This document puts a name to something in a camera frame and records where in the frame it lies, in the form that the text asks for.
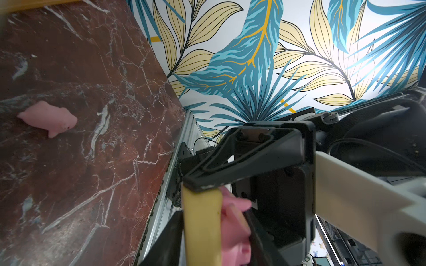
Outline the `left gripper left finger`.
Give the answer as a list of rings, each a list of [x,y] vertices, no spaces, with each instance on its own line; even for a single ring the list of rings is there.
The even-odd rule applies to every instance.
[[[140,266],[178,266],[184,230],[183,211],[177,211],[168,221]]]

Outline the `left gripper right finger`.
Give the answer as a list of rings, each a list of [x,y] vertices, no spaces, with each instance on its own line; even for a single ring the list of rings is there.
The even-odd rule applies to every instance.
[[[313,125],[233,128],[206,158],[183,176],[183,185],[193,192],[202,192],[305,162],[313,163],[315,132]]]

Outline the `pink round pig figure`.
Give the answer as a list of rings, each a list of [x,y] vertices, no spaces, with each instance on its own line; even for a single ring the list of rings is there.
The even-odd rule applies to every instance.
[[[226,186],[204,192],[182,187],[185,259],[188,266],[246,266],[251,228],[244,212],[251,201]]]

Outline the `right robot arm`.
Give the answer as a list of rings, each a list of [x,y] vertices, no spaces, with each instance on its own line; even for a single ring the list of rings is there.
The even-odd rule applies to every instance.
[[[425,87],[296,119],[317,127],[317,214],[384,266],[425,265]]]

